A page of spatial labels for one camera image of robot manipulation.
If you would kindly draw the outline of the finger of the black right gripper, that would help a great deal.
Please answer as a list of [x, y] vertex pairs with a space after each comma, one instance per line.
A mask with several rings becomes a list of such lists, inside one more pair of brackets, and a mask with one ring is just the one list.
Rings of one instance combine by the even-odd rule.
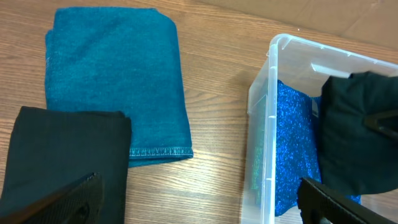
[[397, 110], [367, 115], [364, 119], [364, 125], [391, 139], [397, 139]]

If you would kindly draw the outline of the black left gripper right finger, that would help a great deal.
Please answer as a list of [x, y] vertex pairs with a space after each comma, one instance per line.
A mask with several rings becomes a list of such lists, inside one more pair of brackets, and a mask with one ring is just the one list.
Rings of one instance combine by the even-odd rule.
[[297, 205], [303, 224], [396, 224], [311, 178], [302, 178]]

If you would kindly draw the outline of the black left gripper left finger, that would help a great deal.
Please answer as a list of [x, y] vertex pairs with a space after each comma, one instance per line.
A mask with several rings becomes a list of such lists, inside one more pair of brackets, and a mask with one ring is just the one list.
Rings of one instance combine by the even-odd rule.
[[8, 224], [93, 224], [104, 204], [104, 183], [99, 173], [89, 173], [50, 195], [7, 215]]

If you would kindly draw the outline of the black garment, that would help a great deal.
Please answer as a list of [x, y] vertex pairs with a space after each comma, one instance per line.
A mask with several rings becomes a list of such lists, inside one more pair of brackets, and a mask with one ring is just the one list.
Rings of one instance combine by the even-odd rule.
[[397, 110], [397, 78], [373, 72], [330, 77], [322, 87], [318, 161], [322, 182], [345, 195], [397, 189], [397, 139], [364, 125]]

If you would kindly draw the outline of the blue green sequin garment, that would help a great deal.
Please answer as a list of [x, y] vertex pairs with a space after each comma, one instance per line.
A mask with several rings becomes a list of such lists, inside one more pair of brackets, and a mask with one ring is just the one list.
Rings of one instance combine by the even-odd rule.
[[[276, 162], [275, 162], [275, 216], [281, 216], [297, 205], [297, 191], [302, 177], [321, 181], [317, 157], [318, 118], [312, 114], [312, 105], [319, 97], [310, 97], [282, 81], [277, 82]], [[248, 160], [252, 213], [259, 213], [262, 200], [262, 179], [265, 109], [252, 115], [254, 126], [249, 140]]]

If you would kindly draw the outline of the clear plastic storage bin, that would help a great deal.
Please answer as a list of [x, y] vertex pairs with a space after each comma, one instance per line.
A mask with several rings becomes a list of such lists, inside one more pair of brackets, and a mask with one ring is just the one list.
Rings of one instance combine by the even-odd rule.
[[349, 52], [290, 34], [278, 34], [270, 42], [267, 60], [248, 94], [248, 141], [241, 204], [241, 223], [301, 223], [293, 208], [275, 216], [277, 170], [277, 82], [310, 96], [318, 96], [328, 77], [347, 78], [373, 71], [397, 75], [397, 65]]

